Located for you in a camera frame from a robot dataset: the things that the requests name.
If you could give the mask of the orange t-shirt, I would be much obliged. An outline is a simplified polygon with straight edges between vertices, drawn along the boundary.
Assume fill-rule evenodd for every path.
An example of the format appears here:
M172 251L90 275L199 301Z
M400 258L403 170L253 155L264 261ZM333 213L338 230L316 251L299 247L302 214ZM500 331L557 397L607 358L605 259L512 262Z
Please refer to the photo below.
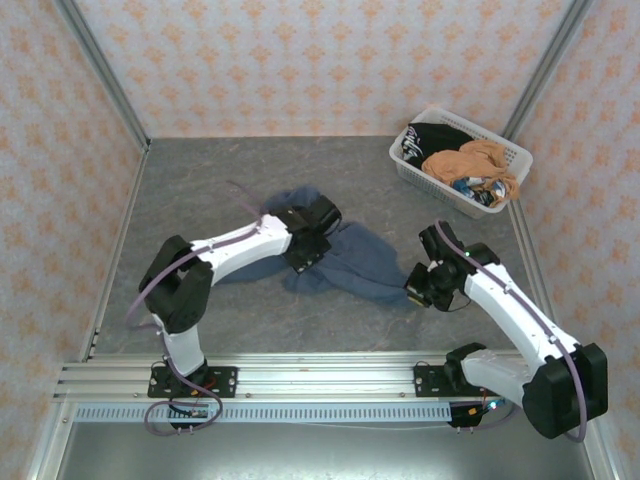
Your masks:
M504 145L489 140L473 140L457 151L445 150L431 155L421 170L451 188L454 180L463 177L501 180L507 187L507 198L503 201L506 202L516 200L520 195L520 186L515 176L507 172L507 165Z

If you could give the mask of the white plastic laundry basket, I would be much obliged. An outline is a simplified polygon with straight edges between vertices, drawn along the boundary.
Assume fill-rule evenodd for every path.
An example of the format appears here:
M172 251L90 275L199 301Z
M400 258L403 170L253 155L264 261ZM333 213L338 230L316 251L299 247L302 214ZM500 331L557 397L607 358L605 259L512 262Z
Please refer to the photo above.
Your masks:
M507 172L515 176L519 186L523 184L529 174L533 163L533 157L529 151L448 110L440 107L429 107L419 113L412 120L412 123L446 124L469 134L474 139L491 140L502 144L506 147ZM473 219L480 219L489 214L498 214L510 203L510 200L507 200L495 208L482 206L480 203L465 198L453 188L411 166L402 159L401 143L407 131L408 128L405 127L389 148L389 156L396 164L396 170L400 178Z

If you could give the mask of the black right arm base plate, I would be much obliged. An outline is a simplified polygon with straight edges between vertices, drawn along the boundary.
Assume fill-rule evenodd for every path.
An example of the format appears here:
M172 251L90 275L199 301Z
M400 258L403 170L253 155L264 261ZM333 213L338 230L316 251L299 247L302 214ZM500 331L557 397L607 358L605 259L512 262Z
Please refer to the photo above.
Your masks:
M414 390L418 398L453 397L455 391L443 366L418 363L413 367Z

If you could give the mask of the aluminium mounting rail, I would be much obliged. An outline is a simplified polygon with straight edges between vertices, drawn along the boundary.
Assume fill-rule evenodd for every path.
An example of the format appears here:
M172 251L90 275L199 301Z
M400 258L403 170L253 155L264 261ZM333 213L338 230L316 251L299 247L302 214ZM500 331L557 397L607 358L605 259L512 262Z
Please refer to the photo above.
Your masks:
M101 354L62 367L56 400L143 402L149 355ZM214 355L213 366L238 368L234 402L407 402L415 397L413 368L439 365L442 351L351 353L242 353Z

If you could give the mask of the grey metal panel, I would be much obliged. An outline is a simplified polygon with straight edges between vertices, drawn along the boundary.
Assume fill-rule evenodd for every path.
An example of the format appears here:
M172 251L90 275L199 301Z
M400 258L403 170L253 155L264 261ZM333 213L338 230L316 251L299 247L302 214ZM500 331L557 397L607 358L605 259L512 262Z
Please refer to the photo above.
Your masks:
M585 449L519 418L488 431L220 424L160 438L78 424L57 480L595 480Z

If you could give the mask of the blue and white patterned t-shirt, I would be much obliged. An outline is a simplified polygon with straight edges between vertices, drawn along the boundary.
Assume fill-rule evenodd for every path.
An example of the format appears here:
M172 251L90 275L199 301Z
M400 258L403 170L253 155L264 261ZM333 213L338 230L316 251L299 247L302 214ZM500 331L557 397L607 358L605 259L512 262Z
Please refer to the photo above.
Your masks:
M486 177L463 177L454 180L452 188L487 208L493 208L507 198L506 185L501 180Z

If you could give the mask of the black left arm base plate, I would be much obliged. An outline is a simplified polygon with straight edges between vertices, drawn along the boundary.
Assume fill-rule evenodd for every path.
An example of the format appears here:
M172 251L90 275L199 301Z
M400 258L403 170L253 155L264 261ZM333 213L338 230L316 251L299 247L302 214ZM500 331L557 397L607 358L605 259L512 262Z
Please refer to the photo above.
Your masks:
M234 398L238 383L238 368L203 365L187 376L187 379L220 398ZM179 380L169 366L157 364L151 367L147 396L159 399L183 399L196 398L202 396L202 393Z

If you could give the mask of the aluminium frame post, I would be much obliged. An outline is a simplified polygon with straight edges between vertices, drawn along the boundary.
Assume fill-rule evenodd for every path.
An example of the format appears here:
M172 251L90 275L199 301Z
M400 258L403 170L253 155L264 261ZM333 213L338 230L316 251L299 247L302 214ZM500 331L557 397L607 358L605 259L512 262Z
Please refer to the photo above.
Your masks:
M503 136L507 140L514 141L525 124L593 2L594 0L571 0L567 12L552 36L505 125Z
M77 1L52 1L66 21L71 33L76 37L85 58L94 69L135 143L146 153L149 150L151 138L145 132L142 122L131 105L123 86L112 69L105 52L99 45Z

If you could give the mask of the black printed t-shirt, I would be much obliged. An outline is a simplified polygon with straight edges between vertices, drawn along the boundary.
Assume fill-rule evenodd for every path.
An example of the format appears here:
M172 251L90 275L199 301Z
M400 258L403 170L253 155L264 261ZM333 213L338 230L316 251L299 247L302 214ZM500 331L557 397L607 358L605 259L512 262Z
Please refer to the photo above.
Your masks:
M420 170L431 155L445 150L457 151L470 141L473 141L470 135L447 124L410 123L401 141L401 158Z

